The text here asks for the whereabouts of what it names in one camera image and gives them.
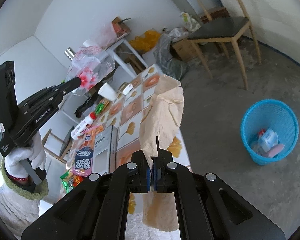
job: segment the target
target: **white paper cup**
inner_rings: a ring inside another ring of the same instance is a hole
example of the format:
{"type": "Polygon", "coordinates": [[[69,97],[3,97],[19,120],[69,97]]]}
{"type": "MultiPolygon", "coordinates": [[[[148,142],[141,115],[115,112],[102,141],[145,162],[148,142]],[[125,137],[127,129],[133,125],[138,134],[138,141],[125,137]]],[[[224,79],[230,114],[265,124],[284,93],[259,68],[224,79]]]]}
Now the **white paper cup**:
{"type": "Polygon", "coordinates": [[[117,93],[108,83],[104,83],[104,85],[99,89],[98,94],[109,101],[114,101],[117,98],[117,93]]]}

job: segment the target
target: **white glove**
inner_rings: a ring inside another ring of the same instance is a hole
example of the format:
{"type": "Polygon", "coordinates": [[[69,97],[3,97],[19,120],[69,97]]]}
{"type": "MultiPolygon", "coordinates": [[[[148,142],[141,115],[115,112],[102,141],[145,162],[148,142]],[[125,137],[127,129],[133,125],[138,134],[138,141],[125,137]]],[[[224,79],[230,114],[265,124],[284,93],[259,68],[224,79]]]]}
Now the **white glove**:
{"type": "Polygon", "coordinates": [[[15,178],[27,178],[29,174],[21,165],[21,160],[32,161],[32,168],[38,167],[43,171],[46,163],[46,153],[43,149],[42,139],[39,132],[33,136],[32,147],[16,148],[5,157],[4,163],[6,171],[15,178]]]}

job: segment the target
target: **green snack package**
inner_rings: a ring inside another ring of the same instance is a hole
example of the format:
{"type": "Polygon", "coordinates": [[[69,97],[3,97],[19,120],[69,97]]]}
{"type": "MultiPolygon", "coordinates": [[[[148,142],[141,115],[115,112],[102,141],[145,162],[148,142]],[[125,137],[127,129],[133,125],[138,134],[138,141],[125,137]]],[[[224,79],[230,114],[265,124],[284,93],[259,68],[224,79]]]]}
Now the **green snack package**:
{"type": "Polygon", "coordinates": [[[104,108],[104,104],[103,103],[99,103],[98,106],[95,109],[95,114],[98,115],[104,108]]]}
{"type": "Polygon", "coordinates": [[[65,187],[65,190],[67,193],[69,193],[73,188],[73,180],[74,175],[70,171],[66,171],[62,176],[60,176],[60,179],[62,180],[62,185],[65,187]]]}

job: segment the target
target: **table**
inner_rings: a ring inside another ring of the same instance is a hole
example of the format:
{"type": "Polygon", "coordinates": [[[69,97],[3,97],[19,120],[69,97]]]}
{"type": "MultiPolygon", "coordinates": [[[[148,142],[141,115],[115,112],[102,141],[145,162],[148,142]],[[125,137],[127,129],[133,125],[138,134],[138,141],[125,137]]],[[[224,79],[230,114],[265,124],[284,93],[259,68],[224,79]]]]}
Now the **table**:
{"type": "MultiPolygon", "coordinates": [[[[126,96],[119,94],[93,123],[102,125],[104,129],[110,125],[117,128],[116,168],[128,163],[133,152],[141,150],[140,123],[147,114],[151,96],[161,74],[156,64],[145,69],[131,82],[133,89],[126,96]]],[[[167,150],[172,153],[173,161],[192,171],[180,129],[167,150]]],[[[130,197],[129,213],[142,212],[142,194],[133,193],[130,197]]]]}

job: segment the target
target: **screw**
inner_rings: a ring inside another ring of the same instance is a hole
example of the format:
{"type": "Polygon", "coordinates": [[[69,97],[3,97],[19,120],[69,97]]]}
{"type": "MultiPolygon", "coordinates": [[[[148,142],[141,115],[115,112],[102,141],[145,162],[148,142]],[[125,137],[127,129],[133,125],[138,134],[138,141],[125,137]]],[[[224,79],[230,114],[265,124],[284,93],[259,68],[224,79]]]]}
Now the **screw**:
{"type": "Polygon", "coordinates": [[[207,178],[207,180],[215,181],[216,178],[217,178],[217,176],[216,176],[215,174],[213,174],[213,173],[208,173],[208,174],[206,175],[206,178],[207,178]]]}
{"type": "Polygon", "coordinates": [[[137,164],[136,163],[128,163],[126,166],[128,169],[133,170],[137,167],[137,164]]]}
{"type": "Polygon", "coordinates": [[[173,162],[170,162],[170,163],[167,164],[167,167],[168,167],[169,169],[175,169],[177,166],[178,166],[178,165],[177,165],[176,163],[173,163],[173,162]]]}
{"type": "Polygon", "coordinates": [[[91,173],[90,176],[89,176],[89,180],[91,181],[96,181],[99,179],[99,175],[97,173],[91,173]]]}

